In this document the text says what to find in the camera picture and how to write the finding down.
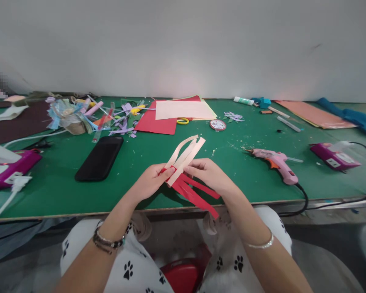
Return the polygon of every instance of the black phone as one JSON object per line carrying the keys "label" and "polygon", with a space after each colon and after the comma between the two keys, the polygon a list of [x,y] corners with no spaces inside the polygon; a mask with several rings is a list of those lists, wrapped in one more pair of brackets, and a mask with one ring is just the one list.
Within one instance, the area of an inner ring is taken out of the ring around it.
{"label": "black phone", "polygon": [[123,143],[121,136],[100,138],[74,176],[76,181],[102,181],[107,178]]}

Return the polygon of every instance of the hot glue gun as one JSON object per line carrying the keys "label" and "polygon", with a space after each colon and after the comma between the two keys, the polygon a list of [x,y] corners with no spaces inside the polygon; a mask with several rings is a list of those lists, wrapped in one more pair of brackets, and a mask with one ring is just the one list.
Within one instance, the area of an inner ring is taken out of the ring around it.
{"label": "hot glue gun", "polygon": [[278,169],[279,173],[283,177],[283,182],[286,183],[287,185],[294,185],[298,183],[297,176],[285,163],[285,161],[289,158],[284,153],[276,153],[274,151],[268,151],[264,149],[251,149],[246,151],[250,152],[255,157],[264,158],[265,160],[268,160],[271,164],[270,167]]}

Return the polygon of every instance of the green table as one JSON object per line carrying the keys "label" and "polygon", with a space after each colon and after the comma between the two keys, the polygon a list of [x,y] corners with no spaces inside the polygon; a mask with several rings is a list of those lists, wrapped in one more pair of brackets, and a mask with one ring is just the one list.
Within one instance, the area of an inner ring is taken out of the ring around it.
{"label": "green table", "polygon": [[[107,105],[120,98],[103,97]],[[361,167],[348,174],[336,172],[316,157],[309,144],[334,143],[352,140],[366,145],[366,134],[358,129],[322,130],[315,128],[283,107],[273,106],[292,116],[291,122],[304,130],[295,132],[279,122],[277,114],[262,115],[259,109],[235,103],[233,100],[207,100],[209,106],[223,117],[231,111],[244,117],[245,122],[227,123],[225,131],[216,132],[209,121],[193,121],[177,125],[174,136],[138,132],[136,138],[124,136],[124,144],[107,179],[102,182],[76,182],[74,175],[84,162],[94,144],[92,135],[73,136],[69,133],[51,137],[54,146],[44,151],[43,159],[31,170],[33,179],[2,213],[1,219],[42,218],[67,215],[104,214],[112,210],[119,199],[151,164],[166,162],[179,142],[198,134],[206,139],[196,158],[209,157],[241,188],[252,203],[302,201],[303,195],[285,185],[266,161],[251,157],[244,149],[263,148],[280,151],[289,157],[304,160],[288,162],[311,200],[363,196],[366,193],[366,151],[355,147],[349,154],[360,161]],[[366,104],[341,104],[341,107],[366,112]],[[11,150],[21,149],[33,140],[11,145]],[[8,198],[9,190],[0,191],[0,206]],[[223,204],[204,195],[212,205]],[[171,188],[162,186],[137,209],[161,210],[193,207]]]}

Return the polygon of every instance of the scissors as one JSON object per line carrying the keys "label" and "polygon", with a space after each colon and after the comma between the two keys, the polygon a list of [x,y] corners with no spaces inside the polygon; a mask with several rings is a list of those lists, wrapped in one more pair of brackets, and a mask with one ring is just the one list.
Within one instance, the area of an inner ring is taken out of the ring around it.
{"label": "scissors", "polygon": [[188,124],[189,121],[190,120],[187,118],[179,117],[178,120],[176,120],[176,123],[181,124],[181,125],[186,125],[186,124]]}

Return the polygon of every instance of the paw print pants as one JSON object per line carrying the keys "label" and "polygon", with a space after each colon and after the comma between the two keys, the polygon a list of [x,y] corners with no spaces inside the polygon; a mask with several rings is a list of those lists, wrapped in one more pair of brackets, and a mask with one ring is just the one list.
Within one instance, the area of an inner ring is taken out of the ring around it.
{"label": "paw print pants", "polygon": [[[255,210],[291,254],[292,241],[276,212],[268,206],[258,206]],[[61,275],[101,224],[99,219],[84,219],[73,227],[62,244]],[[125,245],[117,254],[105,292],[172,293],[162,272],[137,241],[133,228],[129,223]],[[220,214],[215,228],[218,236],[216,249],[198,292],[264,292],[227,212]]]}

